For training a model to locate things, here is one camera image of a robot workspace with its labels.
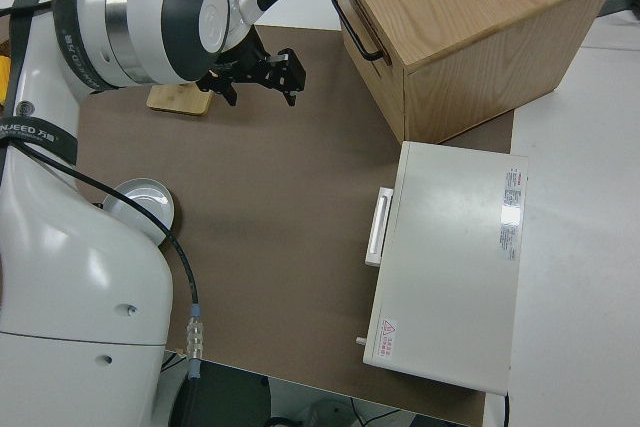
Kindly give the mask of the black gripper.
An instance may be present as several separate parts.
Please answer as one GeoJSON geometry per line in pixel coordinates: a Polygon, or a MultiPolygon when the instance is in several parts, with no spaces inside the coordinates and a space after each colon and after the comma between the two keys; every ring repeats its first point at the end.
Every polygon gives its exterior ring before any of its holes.
{"type": "Polygon", "coordinates": [[[224,52],[196,81],[202,91],[219,93],[230,106],[237,105],[236,84],[259,84],[283,93],[288,106],[296,105],[298,92],[306,83],[306,71],[296,53],[285,48],[271,55],[263,47],[234,48],[224,52]]]}

